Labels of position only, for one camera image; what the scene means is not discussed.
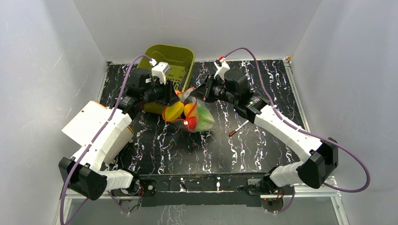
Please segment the yellow starfruit toy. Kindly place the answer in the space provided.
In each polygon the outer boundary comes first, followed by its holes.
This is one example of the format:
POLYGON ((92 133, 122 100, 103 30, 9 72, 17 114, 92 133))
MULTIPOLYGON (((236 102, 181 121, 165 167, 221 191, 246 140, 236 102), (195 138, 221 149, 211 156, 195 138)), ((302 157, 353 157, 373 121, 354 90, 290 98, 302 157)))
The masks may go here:
POLYGON ((167 106, 163 113, 163 119, 168 122, 177 120, 184 111, 184 104, 181 101, 176 102, 172 106, 167 106))

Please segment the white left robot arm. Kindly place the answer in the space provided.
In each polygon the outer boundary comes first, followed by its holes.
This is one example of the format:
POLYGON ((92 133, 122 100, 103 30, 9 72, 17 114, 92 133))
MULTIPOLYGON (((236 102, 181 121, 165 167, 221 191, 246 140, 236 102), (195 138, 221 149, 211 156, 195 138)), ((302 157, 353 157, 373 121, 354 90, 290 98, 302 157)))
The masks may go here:
POLYGON ((63 133, 81 147, 58 167, 67 187, 90 200, 104 192, 123 189, 129 195, 140 190, 137 176, 125 170, 104 171, 133 137, 130 123, 145 104, 171 106, 179 101, 168 68, 136 68, 123 90, 109 106, 90 101, 64 128, 63 133))

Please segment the green lettuce toy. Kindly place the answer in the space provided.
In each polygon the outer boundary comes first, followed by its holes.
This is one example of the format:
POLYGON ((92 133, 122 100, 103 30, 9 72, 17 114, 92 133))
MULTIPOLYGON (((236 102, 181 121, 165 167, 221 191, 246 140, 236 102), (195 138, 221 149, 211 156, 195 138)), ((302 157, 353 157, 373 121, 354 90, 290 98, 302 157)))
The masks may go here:
POLYGON ((215 120, 206 106, 197 106, 198 123, 195 131, 210 131, 214 128, 215 120))

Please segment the clear zip bag orange zipper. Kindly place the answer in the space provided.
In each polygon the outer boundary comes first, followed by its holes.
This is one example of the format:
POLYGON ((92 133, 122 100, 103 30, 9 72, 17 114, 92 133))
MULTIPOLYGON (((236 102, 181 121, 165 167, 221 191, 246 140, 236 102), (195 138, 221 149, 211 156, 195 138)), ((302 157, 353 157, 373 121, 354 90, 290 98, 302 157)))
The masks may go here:
POLYGON ((192 95, 194 90, 190 87, 184 92, 176 91, 179 101, 165 107, 162 118, 188 132, 211 131, 216 126, 214 117, 206 104, 192 95))

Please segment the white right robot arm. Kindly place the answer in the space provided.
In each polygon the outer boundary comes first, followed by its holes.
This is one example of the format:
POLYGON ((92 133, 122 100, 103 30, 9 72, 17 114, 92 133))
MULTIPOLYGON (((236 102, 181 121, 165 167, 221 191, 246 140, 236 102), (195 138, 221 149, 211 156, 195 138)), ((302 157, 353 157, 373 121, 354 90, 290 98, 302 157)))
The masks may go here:
POLYGON ((245 75, 235 74, 225 79, 208 75, 191 96, 207 103, 232 104, 239 116, 270 132, 299 157, 299 162, 272 168, 257 182, 248 181, 246 188, 251 195, 277 194, 284 186, 295 183, 318 189, 338 165, 338 149, 329 143, 331 138, 322 141, 306 135, 300 128, 289 127, 289 120, 277 115, 269 100, 250 89, 245 75))

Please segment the red strawberry toy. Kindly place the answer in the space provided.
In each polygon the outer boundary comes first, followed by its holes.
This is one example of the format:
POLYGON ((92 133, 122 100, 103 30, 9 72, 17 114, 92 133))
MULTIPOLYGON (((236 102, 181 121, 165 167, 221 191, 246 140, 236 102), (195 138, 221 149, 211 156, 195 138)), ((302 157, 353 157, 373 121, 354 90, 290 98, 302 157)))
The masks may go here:
POLYGON ((189 117, 189 118, 186 118, 184 121, 184 127, 190 132, 195 131, 197 124, 198 124, 197 117, 189 117))

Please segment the yellow-orange tangerine toy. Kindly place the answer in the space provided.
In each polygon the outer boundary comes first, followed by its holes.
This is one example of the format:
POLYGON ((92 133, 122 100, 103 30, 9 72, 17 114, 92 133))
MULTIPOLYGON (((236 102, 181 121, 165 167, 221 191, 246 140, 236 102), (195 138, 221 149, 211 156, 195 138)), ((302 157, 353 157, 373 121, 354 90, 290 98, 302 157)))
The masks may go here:
POLYGON ((186 118, 197 116, 197 105, 194 103, 188 103, 184 106, 184 115, 186 118))

